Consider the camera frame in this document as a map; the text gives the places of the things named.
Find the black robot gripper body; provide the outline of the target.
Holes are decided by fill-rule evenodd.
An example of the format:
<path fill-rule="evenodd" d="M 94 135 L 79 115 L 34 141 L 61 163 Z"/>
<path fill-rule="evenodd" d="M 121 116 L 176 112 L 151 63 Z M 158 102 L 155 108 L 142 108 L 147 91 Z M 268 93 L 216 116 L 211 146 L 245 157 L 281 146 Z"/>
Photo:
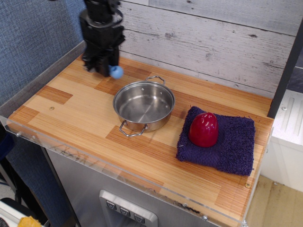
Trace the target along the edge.
<path fill-rule="evenodd" d="M 124 42 L 123 14 L 119 0 L 86 0 L 80 26 L 86 49 L 83 59 L 106 56 Z"/>

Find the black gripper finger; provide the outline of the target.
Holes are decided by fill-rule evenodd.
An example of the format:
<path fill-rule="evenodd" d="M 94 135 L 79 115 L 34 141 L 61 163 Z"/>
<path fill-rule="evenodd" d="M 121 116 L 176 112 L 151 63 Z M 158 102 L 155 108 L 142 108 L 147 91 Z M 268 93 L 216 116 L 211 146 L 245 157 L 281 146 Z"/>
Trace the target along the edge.
<path fill-rule="evenodd" d="M 89 55 L 88 53 L 84 53 L 82 56 L 82 60 L 84 62 L 84 69 L 86 71 L 100 71 L 100 59 L 100 54 Z"/>
<path fill-rule="evenodd" d="M 119 64 L 119 49 L 118 47 L 102 51 L 99 55 L 99 73 L 105 77 L 110 76 L 110 66 Z"/>

